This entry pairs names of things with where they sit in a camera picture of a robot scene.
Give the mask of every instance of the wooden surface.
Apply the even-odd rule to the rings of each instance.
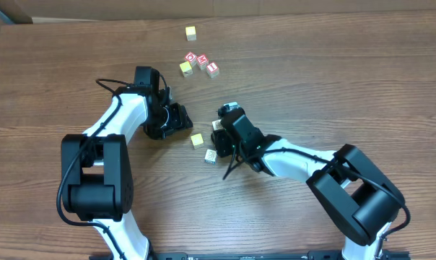
[[[184,28],[195,25],[198,40]],[[185,54],[220,66],[183,78]],[[108,252],[92,228],[56,214],[65,134],[110,104],[97,77],[159,69],[194,122],[163,141],[137,131],[133,211],[157,251],[289,253],[341,248],[343,235],[302,183],[229,158],[203,162],[216,110],[238,101],[265,134],[318,150],[357,145],[412,213],[385,247],[436,259],[436,12],[95,22],[3,27],[0,35],[0,259],[86,259]],[[396,221],[403,219],[403,213]]]

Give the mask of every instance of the red and white cube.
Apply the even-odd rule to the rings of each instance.
[[[206,67],[206,73],[213,79],[218,76],[219,68],[216,63],[212,62]]]
[[[189,61],[192,67],[194,67],[197,64],[197,55],[194,53],[189,52],[184,56],[185,61]]]
[[[209,65],[209,60],[206,58],[205,54],[202,54],[197,57],[197,63],[199,64],[199,68],[201,68],[201,70],[204,70],[206,66]]]

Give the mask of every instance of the pale yellow block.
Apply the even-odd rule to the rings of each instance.
[[[187,77],[189,75],[192,75],[192,67],[189,61],[183,62],[180,64],[181,71],[183,73],[184,77]]]
[[[186,37],[188,40],[197,40],[196,27],[190,26],[186,28]]]
[[[204,146],[204,140],[202,139],[201,134],[194,134],[193,136],[191,136],[191,141],[194,149]]]

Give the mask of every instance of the brown tabletop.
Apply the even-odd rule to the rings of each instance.
[[[196,26],[197,41],[186,41],[188,25]],[[189,51],[205,53],[221,74],[210,79],[196,67],[184,78],[179,64]],[[110,105],[94,79],[132,81],[138,65],[165,75],[194,122],[192,131],[163,141],[138,130],[128,146],[132,210],[157,251],[343,246],[304,183],[246,165],[222,181],[230,159],[204,162],[218,107],[237,101],[264,134],[317,150],[357,145],[400,188],[412,213],[385,248],[436,259],[436,12],[3,26],[0,259],[108,252],[96,230],[68,226],[56,213],[60,145]],[[189,136],[197,133],[206,147],[192,148]]]

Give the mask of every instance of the small block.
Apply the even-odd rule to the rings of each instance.
[[[206,58],[205,54],[202,54],[197,57],[197,63],[199,64],[199,68],[201,68],[201,70],[204,70],[209,64],[209,60]]]
[[[213,131],[224,129],[224,127],[221,125],[221,119],[213,121],[212,126],[213,126]]]
[[[217,151],[207,149],[205,153],[205,162],[215,164],[217,161]]]
[[[192,75],[192,67],[189,64],[189,61],[183,62],[180,64],[181,71],[183,73],[184,77],[187,77],[189,75]]]
[[[196,27],[190,26],[186,28],[186,37],[188,40],[197,40]]]
[[[219,68],[216,63],[212,62],[206,67],[206,73],[213,79],[218,76]]]
[[[189,61],[192,67],[194,67],[197,64],[197,55],[194,53],[189,52],[184,56],[185,61]]]
[[[191,141],[194,149],[204,146],[204,140],[202,139],[201,134],[194,134],[193,136],[191,136]]]

